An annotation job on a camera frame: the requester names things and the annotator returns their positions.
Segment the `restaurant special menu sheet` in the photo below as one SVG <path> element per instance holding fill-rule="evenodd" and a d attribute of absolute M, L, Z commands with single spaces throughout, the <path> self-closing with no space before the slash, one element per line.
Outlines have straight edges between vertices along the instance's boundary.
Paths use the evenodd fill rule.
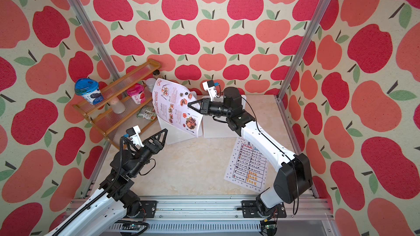
<path fill-rule="evenodd" d="M 152 92 L 153 106 L 157 116 L 174 127 L 199 137 L 202 133 L 203 116 L 188 107 L 196 97 L 183 85 L 158 79 Z"/>

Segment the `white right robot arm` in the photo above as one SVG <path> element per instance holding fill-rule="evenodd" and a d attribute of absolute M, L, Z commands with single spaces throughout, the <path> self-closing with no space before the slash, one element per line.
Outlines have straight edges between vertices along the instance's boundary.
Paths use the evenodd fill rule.
<path fill-rule="evenodd" d="M 277 171 L 271 188 L 256 197 L 258 214 L 263 218 L 273 216 L 282 203 L 298 202 L 299 197 L 313 185 L 310 160 L 304 154 L 295 154 L 273 139 L 260 127 L 255 113 L 243 108 L 239 90 L 227 87 L 221 102 L 212 97 L 189 102 L 188 107 L 212 118 L 223 116 L 229 129 L 250 142 L 261 152 Z"/>

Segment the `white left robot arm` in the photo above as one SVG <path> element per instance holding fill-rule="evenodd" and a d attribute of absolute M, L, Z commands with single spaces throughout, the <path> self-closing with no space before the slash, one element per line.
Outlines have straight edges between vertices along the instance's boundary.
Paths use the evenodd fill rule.
<path fill-rule="evenodd" d="M 50 236 L 99 236 L 113 224 L 136 229 L 132 235 L 140 236 L 150 227 L 144 220 L 133 221 L 139 214 L 147 215 L 138 195 L 131 191 L 133 178 L 152 161 L 165 146 L 168 130 L 163 129 L 140 139 L 137 127 L 130 128 L 119 141 L 119 152 L 110 166 L 111 172 L 99 188 L 61 224 L 52 229 Z"/>

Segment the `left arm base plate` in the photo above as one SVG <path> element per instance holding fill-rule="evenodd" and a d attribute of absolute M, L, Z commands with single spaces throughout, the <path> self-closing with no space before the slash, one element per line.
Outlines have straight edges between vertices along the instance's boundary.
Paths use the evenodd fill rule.
<path fill-rule="evenodd" d="M 135 206 L 132 218 L 143 220 L 154 218 L 157 204 L 157 201 L 140 201 L 140 203 Z"/>

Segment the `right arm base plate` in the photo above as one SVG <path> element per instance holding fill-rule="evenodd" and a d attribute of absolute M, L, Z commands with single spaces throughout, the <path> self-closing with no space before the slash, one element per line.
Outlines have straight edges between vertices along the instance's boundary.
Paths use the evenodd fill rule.
<path fill-rule="evenodd" d="M 244 218 L 262 218 L 268 219 L 272 217 L 286 218 L 284 204 L 278 204 L 272 208 L 267 208 L 260 201 L 242 201 L 241 206 L 236 208 L 241 211 Z"/>

